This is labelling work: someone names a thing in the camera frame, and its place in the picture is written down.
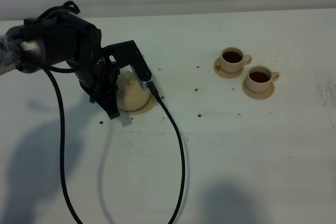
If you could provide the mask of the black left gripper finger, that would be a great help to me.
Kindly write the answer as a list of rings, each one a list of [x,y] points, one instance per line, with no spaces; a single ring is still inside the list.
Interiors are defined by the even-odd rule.
[[[101,91],[98,96],[98,104],[104,109],[109,119],[113,120],[120,116],[115,90]]]

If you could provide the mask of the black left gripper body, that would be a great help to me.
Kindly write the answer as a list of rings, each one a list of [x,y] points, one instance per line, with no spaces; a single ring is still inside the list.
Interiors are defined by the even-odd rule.
[[[118,85],[116,84],[120,70],[113,58],[101,57],[94,65],[86,64],[85,67],[75,72],[80,86],[89,95],[90,103],[96,103],[105,97],[116,99]]]

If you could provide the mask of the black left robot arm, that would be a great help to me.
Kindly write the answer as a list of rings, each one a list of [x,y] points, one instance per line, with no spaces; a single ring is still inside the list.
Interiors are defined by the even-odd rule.
[[[112,66],[101,48],[101,31],[79,18],[73,1],[47,9],[37,18],[10,28],[1,35],[1,74],[15,69],[24,73],[40,70],[74,73],[91,103],[99,104],[110,119],[120,115]]]

